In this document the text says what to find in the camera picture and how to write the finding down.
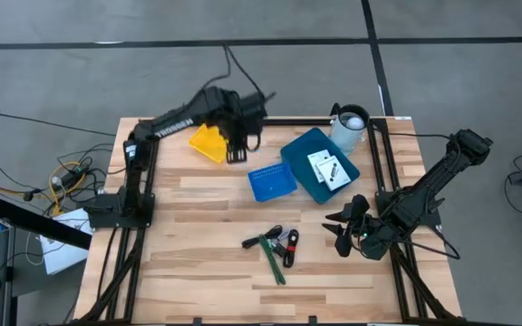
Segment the wooden table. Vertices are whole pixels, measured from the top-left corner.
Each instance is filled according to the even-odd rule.
[[[124,167],[122,142],[138,119],[122,119],[112,152],[110,171]],[[410,119],[387,118],[391,132],[414,132]],[[266,127],[258,152],[243,164],[218,164],[188,144],[196,129],[170,136],[159,144],[154,193],[157,205],[142,254],[133,322],[319,322],[400,321],[390,255],[381,261],[364,259],[356,252],[340,257],[334,235],[322,228],[324,216],[338,212],[355,194],[365,195],[376,216],[373,194],[377,189],[368,141],[350,157],[362,175],[327,204],[318,205],[299,188],[291,195],[257,203],[247,171],[281,161],[279,150],[309,127]],[[325,134],[329,127],[322,128]],[[379,151],[388,177],[381,137]],[[402,186],[424,174],[418,141],[392,136],[391,143]],[[115,192],[124,173],[108,177],[106,190]],[[241,248],[244,239],[274,225],[299,230],[300,240],[291,269],[282,268],[286,286],[277,286],[259,246]],[[96,292],[111,230],[93,235],[89,258],[74,317],[84,315]],[[103,286],[113,274],[118,238],[112,246]],[[414,242],[443,250],[430,230],[419,227]],[[415,248],[422,279],[443,305],[460,314],[458,299],[444,256]],[[411,284],[404,275],[411,315],[415,316]],[[116,316],[123,314],[128,281],[122,284]]]

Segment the white card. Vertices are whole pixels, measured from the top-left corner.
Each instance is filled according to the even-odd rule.
[[[317,163],[319,163],[329,157],[330,157],[330,152],[327,149],[320,150],[318,152],[315,152],[314,154],[310,154],[307,156],[307,158],[309,159],[309,164],[314,169],[315,177],[317,177],[317,182],[319,182],[319,183],[324,182],[324,177],[317,169]]]
[[[330,188],[330,191],[334,191],[351,181],[348,174],[342,168],[342,164],[340,164],[340,161],[338,161],[335,156],[317,163],[317,169],[324,177],[325,184]]]

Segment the concrete floor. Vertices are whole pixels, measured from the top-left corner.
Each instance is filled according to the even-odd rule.
[[[522,36],[518,1],[375,0],[371,6],[378,37]],[[358,0],[0,0],[0,43],[366,36]],[[277,91],[267,107],[271,115],[323,115],[335,101],[382,114],[368,45],[234,51],[262,89]],[[412,116],[418,132],[471,128],[495,141],[485,164],[443,191],[447,201],[440,212],[444,233],[462,255],[450,266],[464,316],[522,324],[522,216],[502,192],[512,158],[522,154],[522,43],[381,45],[381,53],[394,113]],[[224,70],[222,50],[210,47],[0,50],[0,107],[114,132],[120,117],[177,107]],[[250,90],[238,73],[220,85]],[[41,187],[56,156],[111,141],[2,118],[0,166]],[[440,139],[421,139],[420,145],[427,167],[444,153]],[[106,168],[108,160],[95,154],[94,166]],[[3,177],[0,186],[15,187]],[[522,207],[522,188],[510,191]],[[17,237],[20,251],[25,234]],[[18,265],[18,325],[62,321],[82,265],[54,277],[23,258]]]

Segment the blue mesh basket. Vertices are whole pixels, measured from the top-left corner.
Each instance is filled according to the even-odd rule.
[[[247,176],[253,188],[255,200],[259,203],[297,190],[295,177],[287,163],[251,171],[247,173]]]

